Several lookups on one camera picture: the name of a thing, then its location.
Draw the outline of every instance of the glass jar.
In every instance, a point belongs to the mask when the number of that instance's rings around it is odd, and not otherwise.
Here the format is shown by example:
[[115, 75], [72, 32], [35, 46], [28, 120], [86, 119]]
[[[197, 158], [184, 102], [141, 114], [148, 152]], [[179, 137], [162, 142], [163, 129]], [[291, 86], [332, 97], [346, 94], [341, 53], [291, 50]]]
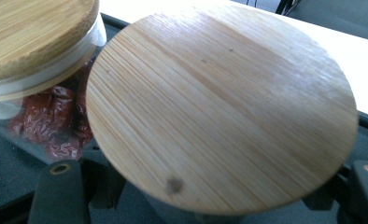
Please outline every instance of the glass jar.
[[0, 15], [0, 135], [45, 163], [78, 160], [95, 144], [85, 90], [96, 49], [106, 43], [99, 2], [13, 5], [0, 1], [7, 11]]

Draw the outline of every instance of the jar contents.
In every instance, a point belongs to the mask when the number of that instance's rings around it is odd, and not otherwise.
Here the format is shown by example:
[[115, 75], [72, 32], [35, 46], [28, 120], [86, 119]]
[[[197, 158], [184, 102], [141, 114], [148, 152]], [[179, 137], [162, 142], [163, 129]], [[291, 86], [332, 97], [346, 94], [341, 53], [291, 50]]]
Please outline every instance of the jar contents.
[[52, 161], [78, 160], [93, 134], [86, 117], [85, 91], [94, 59], [66, 81], [23, 99], [8, 129], [16, 138], [42, 144]]

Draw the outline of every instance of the jar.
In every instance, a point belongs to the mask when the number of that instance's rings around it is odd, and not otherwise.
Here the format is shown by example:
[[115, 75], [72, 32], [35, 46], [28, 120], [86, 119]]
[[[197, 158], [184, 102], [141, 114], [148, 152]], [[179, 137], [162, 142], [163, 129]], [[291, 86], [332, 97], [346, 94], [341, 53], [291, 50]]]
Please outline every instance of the jar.
[[340, 169], [358, 130], [327, 51], [230, 1], [120, 31], [92, 67], [87, 107], [106, 158], [175, 224], [238, 223], [302, 199]]
[[88, 74], [106, 31], [98, 0], [0, 1], [0, 135], [40, 160], [92, 140]]

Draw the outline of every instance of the bamboo lid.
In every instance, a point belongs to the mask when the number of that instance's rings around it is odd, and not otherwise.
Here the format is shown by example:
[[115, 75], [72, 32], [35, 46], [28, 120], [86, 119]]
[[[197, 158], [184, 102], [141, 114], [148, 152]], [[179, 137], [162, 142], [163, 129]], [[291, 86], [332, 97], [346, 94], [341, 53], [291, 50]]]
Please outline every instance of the bamboo lid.
[[174, 206], [243, 215], [294, 202], [357, 132], [345, 75], [315, 41], [230, 3], [137, 21], [98, 56], [88, 117], [130, 182]]
[[0, 1], [0, 84], [49, 66], [87, 34], [98, 7], [98, 0]]

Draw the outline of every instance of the white table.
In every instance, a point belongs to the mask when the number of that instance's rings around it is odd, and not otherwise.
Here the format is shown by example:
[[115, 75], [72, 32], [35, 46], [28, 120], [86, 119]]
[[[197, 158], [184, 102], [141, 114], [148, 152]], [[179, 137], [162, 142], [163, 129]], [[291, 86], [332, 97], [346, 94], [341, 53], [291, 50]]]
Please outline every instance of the white table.
[[[121, 21], [129, 23], [138, 21], [149, 14], [169, 8], [180, 8], [193, 3], [210, 4], [216, 0], [101, 0], [101, 12]], [[347, 76], [353, 90], [357, 108], [368, 114], [368, 40], [354, 35], [347, 35], [317, 25], [297, 21], [291, 18], [276, 16], [295, 26], [324, 47], [337, 61]]]

